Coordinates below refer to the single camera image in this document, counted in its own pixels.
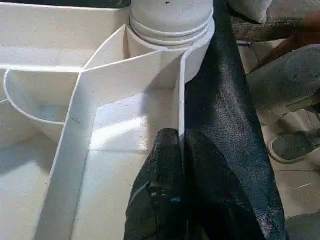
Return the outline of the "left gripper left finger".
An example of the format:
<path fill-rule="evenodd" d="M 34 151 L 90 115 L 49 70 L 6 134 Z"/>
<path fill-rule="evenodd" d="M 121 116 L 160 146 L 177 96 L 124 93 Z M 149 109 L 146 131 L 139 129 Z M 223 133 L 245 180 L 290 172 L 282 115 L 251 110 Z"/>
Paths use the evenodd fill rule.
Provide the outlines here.
<path fill-rule="evenodd" d="M 126 209 L 125 240 L 183 240 L 187 220 L 178 131 L 157 133 L 140 169 Z"/>

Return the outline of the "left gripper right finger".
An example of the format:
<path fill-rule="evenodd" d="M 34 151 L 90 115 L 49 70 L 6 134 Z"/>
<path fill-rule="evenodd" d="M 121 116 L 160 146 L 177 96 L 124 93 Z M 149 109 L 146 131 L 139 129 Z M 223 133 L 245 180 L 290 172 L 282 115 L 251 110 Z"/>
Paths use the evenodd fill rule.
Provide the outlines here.
<path fill-rule="evenodd" d="M 241 182 L 214 142 L 198 131 L 186 131 L 184 149 L 192 219 L 208 239 L 265 239 Z"/>

